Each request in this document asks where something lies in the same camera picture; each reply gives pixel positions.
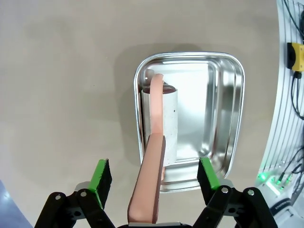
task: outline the white ribbed panel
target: white ribbed panel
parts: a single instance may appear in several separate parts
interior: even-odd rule
[[[301,12],[304,10],[304,0],[287,1],[291,14],[299,25]],[[286,43],[301,43],[299,32],[291,21],[283,0],[277,0],[280,36],[280,57],[278,86],[275,101],[275,111],[267,141],[265,154],[260,171],[278,166],[282,161],[289,161],[296,150],[302,145],[303,124],[293,108],[290,98],[293,72],[286,66]],[[304,111],[304,74],[300,80],[299,109]]]

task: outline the green pad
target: green pad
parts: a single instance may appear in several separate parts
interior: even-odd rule
[[[97,201],[104,209],[112,183],[109,160],[99,160],[88,189],[96,195]]]
[[[220,186],[220,182],[213,170],[213,167],[211,165],[209,158],[200,158],[199,161],[201,162],[201,164],[204,167],[204,170],[205,170],[207,178],[209,180],[211,189],[216,191]]]

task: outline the beige table surface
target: beige table surface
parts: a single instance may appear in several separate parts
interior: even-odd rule
[[[139,170],[134,72],[154,53],[203,50],[228,52],[245,69],[228,178],[239,190],[252,186],[275,106],[278,49],[274,0],[3,1],[0,179],[35,224],[50,193],[71,193],[109,158],[105,210],[126,223]],[[159,222],[193,224],[203,208],[199,190],[162,194]]]

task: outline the robotic arm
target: robotic arm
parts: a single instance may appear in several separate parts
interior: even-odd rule
[[[207,205],[191,225],[175,223],[129,223],[124,227],[216,228],[223,216],[233,216],[236,228],[277,228],[259,189],[237,191],[232,182],[219,180],[208,158],[198,164],[198,181]],[[91,228],[116,228],[104,211],[112,176],[108,160],[100,160],[87,189],[66,196],[54,192],[48,197],[35,228],[72,228],[78,219],[87,219]]]

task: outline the blue surface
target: blue surface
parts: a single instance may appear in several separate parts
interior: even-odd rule
[[[33,228],[0,181],[0,228]]]

